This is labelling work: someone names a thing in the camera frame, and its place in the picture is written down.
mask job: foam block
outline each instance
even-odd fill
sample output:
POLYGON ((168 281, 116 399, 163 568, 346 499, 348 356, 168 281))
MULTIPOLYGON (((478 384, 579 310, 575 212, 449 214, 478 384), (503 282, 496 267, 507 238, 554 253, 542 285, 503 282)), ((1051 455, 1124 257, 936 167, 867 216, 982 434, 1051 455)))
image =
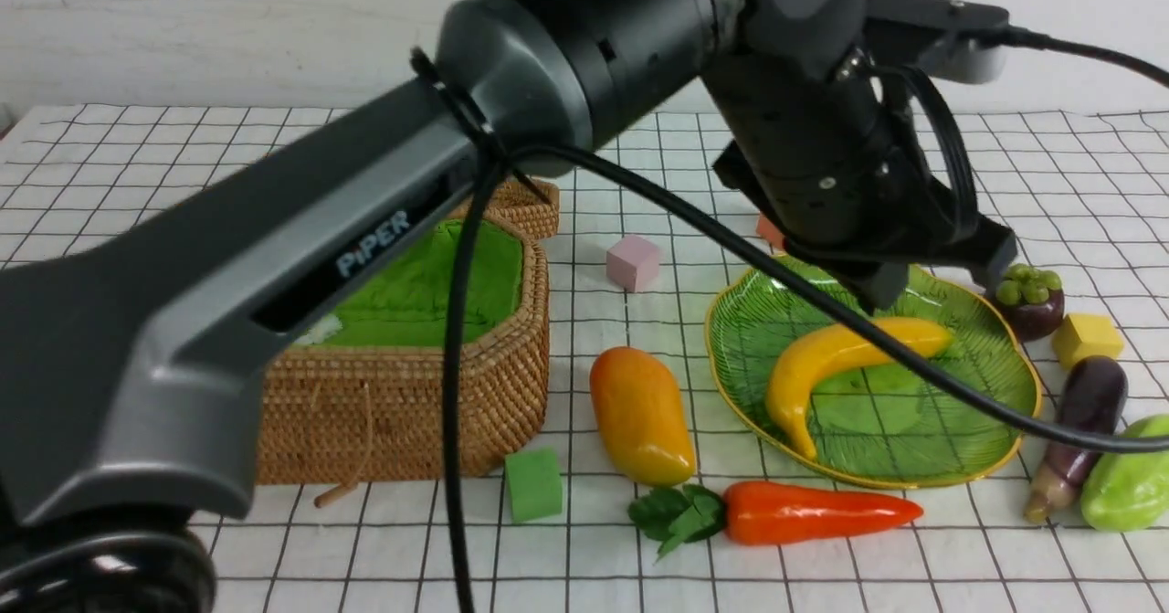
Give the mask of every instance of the foam block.
POLYGON ((639 235, 627 235, 609 248, 606 271, 627 291, 644 291, 662 270, 662 250, 639 235))
POLYGON ((1125 338, 1107 316, 1070 314, 1052 335, 1051 347, 1060 366, 1071 371, 1088 356, 1119 358, 1125 350, 1125 338))
POLYGON ((551 448, 525 450, 504 459, 512 522, 523 524, 563 512, 563 481, 556 452, 551 448))
POLYGON ((761 239, 770 243, 776 250, 783 249, 783 235, 772 225, 772 221, 767 220, 765 214, 759 214, 759 222, 755 223, 755 234, 759 234, 761 239))

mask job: green plate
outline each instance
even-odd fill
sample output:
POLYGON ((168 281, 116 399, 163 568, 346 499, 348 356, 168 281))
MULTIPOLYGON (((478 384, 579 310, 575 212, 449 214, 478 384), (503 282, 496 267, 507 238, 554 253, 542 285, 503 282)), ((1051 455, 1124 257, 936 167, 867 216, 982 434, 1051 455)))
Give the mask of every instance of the green plate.
MULTIPOLYGON (((775 259, 858 310, 852 296, 823 270, 788 255, 775 259)), ((949 329, 953 344, 932 363, 999 402, 1038 416, 1039 377, 1007 323, 981 296, 911 268, 906 292, 878 316, 925 318, 949 329)), ((767 414, 767 383, 788 345, 830 324, 831 318, 756 270, 711 305, 706 349, 714 381, 763 440, 812 470, 867 488, 953 485, 989 475, 1015 456, 1018 431, 900 365, 856 370, 817 385, 808 415, 817 457, 796 454, 767 414)))

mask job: woven basket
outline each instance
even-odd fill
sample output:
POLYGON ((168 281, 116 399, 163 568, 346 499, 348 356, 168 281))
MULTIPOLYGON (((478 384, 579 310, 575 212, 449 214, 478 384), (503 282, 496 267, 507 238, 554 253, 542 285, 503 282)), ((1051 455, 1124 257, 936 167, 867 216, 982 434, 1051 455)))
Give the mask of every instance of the woven basket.
MULTIPOLYGON (((497 218, 511 222, 531 237, 551 239, 560 233, 560 188, 548 181, 532 181, 552 201, 551 205, 544 204, 519 181, 509 179, 491 197, 490 208, 496 212, 497 218)), ((468 206, 470 202, 464 202, 455 213, 466 213, 468 206)))
MULTIPOLYGON (((464 476, 500 467, 539 432, 547 409, 547 257, 500 213, 486 220, 520 240, 523 280, 516 314, 463 346, 464 476)), ((265 378, 257 482, 352 489, 442 477, 442 347, 288 350, 265 378)))

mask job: toy banana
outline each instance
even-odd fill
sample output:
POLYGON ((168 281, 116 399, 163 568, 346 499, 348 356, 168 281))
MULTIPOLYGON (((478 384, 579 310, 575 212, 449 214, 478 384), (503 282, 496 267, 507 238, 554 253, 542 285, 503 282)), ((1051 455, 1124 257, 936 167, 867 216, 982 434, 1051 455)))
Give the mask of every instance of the toy banana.
MULTIPOLYGON (((953 339, 949 330, 920 318, 884 317, 872 322, 925 358, 945 351, 953 339)), ((816 446, 807 421, 812 387, 845 371, 891 363, 888 354, 844 325, 815 330, 796 339, 775 363, 767 385, 767 413, 795 452, 815 460, 816 446)))

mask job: grid tablecloth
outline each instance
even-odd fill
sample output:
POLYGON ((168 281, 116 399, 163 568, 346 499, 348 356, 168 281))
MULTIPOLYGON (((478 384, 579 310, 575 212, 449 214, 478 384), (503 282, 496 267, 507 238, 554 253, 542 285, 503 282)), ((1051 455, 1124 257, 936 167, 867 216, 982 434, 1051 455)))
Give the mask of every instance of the grid tablecloth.
MULTIPOLYGON (((96 246, 340 112, 36 109, 0 143, 0 268, 96 246)), ((1126 420, 1169 411, 1169 113, 969 115, 959 123, 984 212, 1016 230, 1028 261, 1059 273, 1070 311, 1108 314, 1125 333, 1126 420)), ((715 115, 656 113, 601 156, 754 235, 752 206, 710 172, 728 139, 715 115)), ((922 144, 940 167, 933 136, 922 135, 922 144)), ((562 230, 545 243, 551 400, 533 447, 559 455, 566 509, 513 525, 498 474, 465 482, 479 609, 1139 613, 1169 606, 1169 526, 1122 536, 1093 532, 1077 514, 1040 528, 1023 522, 1026 478, 1043 450, 1037 441, 992 477, 906 494, 927 510, 911 528, 782 550, 715 537, 655 562, 653 543, 627 521, 637 493, 608 463, 588 398, 589 364, 606 347, 630 343, 673 370, 707 487, 756 477, 833 485, 761 446, 714 392, 703 322, 742 263, 601 177, 574 173, 556 184, 562 230), (627 295, 606 278, 606 250, 622 234, 662 248, 655 290, 627 295)), ((1058 392, 1063 374, 1050 349, 1039 343, 1030 353, 1058 392)), ((194 519, 221 576, 219 613, 455 611, 436 483, 376 483, 318 510, 312 500, 325 487, 265 487, 245 521, 194 519)))

